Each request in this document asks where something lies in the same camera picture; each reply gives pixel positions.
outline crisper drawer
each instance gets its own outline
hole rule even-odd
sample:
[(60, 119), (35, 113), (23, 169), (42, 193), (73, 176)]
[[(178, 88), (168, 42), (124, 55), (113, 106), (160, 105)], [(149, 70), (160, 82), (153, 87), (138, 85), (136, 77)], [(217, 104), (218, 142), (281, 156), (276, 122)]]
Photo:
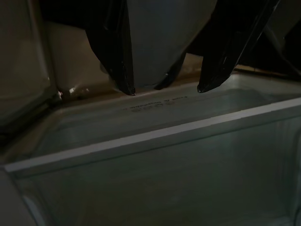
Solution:
[(7, 152), (39, 226), (294, 226), (301, 89), (234, 74), (71, 104)]
[(225, 122), (11, 175), (39, 225), (290, 226), (299, 206), (301, 117), (275, 120), (289, 114)]

